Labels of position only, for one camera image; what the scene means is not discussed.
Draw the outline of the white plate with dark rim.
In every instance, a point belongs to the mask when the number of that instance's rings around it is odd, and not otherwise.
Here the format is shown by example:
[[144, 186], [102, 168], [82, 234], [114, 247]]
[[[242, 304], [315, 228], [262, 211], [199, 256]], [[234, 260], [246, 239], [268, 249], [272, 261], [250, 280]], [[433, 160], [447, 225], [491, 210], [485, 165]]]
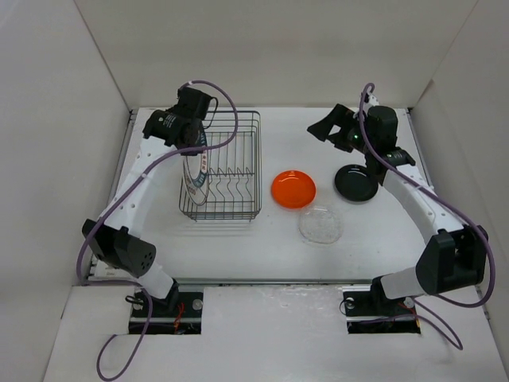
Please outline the white plate with dark rim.
[[184, 181], [187, 190], [196, 196], [208, 187], [208, 150], [199, 150], [183, 157]]

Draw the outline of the orange plastic plate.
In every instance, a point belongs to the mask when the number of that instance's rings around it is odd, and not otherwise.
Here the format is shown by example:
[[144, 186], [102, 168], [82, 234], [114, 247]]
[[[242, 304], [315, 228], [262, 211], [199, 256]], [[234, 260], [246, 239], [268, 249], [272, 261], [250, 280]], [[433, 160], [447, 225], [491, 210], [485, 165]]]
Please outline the orange plastic plate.
[[314, 180], [300, 170], [279, 173], [270, 187], [274, 201], [286, 209], [301, 209], [310, 205], [317, 194]]

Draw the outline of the white plate with red characters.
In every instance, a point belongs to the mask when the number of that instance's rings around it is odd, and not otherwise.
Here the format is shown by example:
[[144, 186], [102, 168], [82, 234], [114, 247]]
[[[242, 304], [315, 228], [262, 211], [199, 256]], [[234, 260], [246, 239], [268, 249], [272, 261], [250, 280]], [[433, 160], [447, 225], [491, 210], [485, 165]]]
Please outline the white plate with red characters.
[[184, 182], [191, 201], [198, 206], [204, 205], [209, 191], [208, 176], [205, 176], [202, 180], [193, 180], [190, 176], [184, 175]]

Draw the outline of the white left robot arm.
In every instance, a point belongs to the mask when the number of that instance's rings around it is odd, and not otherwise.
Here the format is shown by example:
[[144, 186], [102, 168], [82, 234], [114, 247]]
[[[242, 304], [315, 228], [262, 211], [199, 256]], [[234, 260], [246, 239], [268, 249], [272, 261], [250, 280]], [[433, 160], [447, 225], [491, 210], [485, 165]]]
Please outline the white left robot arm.
[[114, 200], [103, 213], [102, 223], [86, 220], [82, 233], [91, 237], [93, 254], [110, 267], [125, 271], [150, 295], [150, 305], [162, 316], [177, 308], [178, 285], [156, 262], [155, 246], [142, 239], [142, 231], [157, 189], [180, 150], [206, 146], [203, 121], [212, 96], [194, 88], [182, 88], [177, 104], [153, 111], [142, 130], [142, 139]]

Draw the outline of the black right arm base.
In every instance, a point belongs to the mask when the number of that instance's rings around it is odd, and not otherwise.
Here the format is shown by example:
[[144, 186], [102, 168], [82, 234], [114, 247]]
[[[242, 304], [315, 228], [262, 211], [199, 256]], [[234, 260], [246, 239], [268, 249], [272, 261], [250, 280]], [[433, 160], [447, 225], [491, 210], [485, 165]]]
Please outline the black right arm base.
[[408, 299], [378, 302], [369, 290], [343, 289], [340, 311], [348, 334], [420, 334], [414, 303]]

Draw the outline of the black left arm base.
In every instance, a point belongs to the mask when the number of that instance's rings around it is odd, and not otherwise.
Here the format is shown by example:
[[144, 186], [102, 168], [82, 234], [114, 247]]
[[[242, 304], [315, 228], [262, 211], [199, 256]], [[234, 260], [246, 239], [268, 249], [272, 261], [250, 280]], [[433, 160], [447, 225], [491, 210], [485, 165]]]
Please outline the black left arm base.
[[[146, 323], [148, 300], [137, 291], [127, 295], [125, 302], [131, 304], [128, 322], [129, 334], [141, 334]], [[161, 303], [153, 302], [153, 313], [148, 329], [149, 335], [199, 335], [202, 327], [204, 293], [197, 290], [180, 291], [174, 309], [168, 311]]]

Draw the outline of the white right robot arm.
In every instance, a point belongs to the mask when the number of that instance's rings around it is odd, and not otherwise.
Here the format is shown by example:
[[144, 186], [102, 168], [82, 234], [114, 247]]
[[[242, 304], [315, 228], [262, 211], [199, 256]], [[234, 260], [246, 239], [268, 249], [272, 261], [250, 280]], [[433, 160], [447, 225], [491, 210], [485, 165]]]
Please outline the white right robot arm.
[[485, 276], [488, 289], [477, 304], [491, 297], [495, 261], [488, 234], [422, 180], [415, 160], [397, 145], [394, 109], [369, 104], [353, 111], [337, 104], [307, 131], [339, 150], [362, 153], [368, 180], [398, 201], [425, 241], [415, 266], [372, 280], [367, 303], [373, 311], [384, 314], [404, 298], [443, 298], [446, 292], [480, 284]]

